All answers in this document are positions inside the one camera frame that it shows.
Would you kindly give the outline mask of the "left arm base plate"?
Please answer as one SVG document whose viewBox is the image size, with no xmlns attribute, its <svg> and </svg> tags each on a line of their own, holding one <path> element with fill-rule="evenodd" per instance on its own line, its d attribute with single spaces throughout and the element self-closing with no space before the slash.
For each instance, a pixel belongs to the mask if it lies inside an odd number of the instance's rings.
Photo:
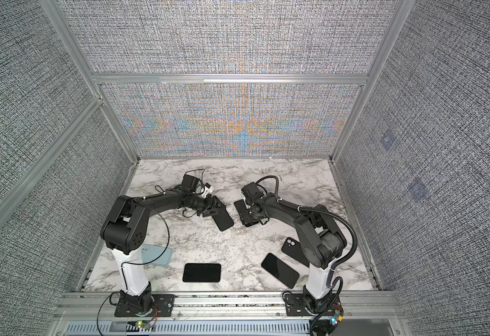
<svg viewBox="0 0 490 336">
<path fill-rule="evenodd" d="M 122 298 L 119 299 L 116 305 L 114 316 L 117 318 L 148 318 L 155 316 L 155 311 L 158 311 L 159 317 L 170 317 L 174 308 L 176 296 L 173 294 L 152 294 L 153 303 L 151 309 L 142 313 L 139 308 L 126 303 Z"/>
</svg>

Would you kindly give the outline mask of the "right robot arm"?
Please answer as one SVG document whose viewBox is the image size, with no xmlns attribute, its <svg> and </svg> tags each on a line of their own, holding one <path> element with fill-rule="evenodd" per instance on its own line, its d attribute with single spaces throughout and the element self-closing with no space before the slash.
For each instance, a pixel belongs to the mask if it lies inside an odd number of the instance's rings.
<svg viewBox="0 0 490 336">
<path fill-rule="evenodd" d="M 309 263 L 309 276 L 303 289 L 304 305 L 319 314 L 334 298 L 334 270 L 347 260 L 342 256 L 347 240 L 336 222 L 337 215 L 325 207 L 304 207 L 268 193 L 254 200 L 234 203 L 242 224 L 250 227 L 271 219 L 295 229 L 302 253 Z"/>
</svg>

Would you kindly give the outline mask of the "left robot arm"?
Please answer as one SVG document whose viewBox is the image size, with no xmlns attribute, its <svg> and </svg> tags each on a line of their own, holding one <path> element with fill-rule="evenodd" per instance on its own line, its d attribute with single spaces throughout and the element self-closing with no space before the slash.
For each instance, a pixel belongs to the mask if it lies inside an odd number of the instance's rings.
<svg viewBox="0 0 490 336">
<path fill-rule="evenodd" d="M 148 263 L 142 261 L 142 245 L 151 216 L 180 208 L 192 209 L 204 218 L 211 217 L 221 231 L 235 224 L 226 206 L 210 194 L 201 196 L 168 189 L 158 195 L 117 198 L 100 233 L 116 259 L 122 281 L 119 299 L 114 305 L 116 317 L 155 316 L 156 303 L 144 271 Z"/>
</svg>

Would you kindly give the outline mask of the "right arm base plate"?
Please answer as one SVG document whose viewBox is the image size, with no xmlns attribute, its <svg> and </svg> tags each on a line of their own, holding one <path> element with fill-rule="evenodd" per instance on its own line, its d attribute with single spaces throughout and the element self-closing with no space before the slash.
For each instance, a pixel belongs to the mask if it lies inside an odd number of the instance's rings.
<svg viewBox="0 0 490 336">
<path fill-rule="evenodd" d="M 287 316 L 316 316 L 321 312 L 325 312 L 326 316 L 344 314 L 344 308 L 341 306 L 339 300 L 337 300 L 326 309 L 325 305 L 321 305 L 319 308 L 314 308 L 312 303 L 309 304 L 304 299 L 304 295 L 302 293 L 292 293 L 290 291 L 284 291 L 282 293 L 282 298 L 284 301 Z"/>
</svg>

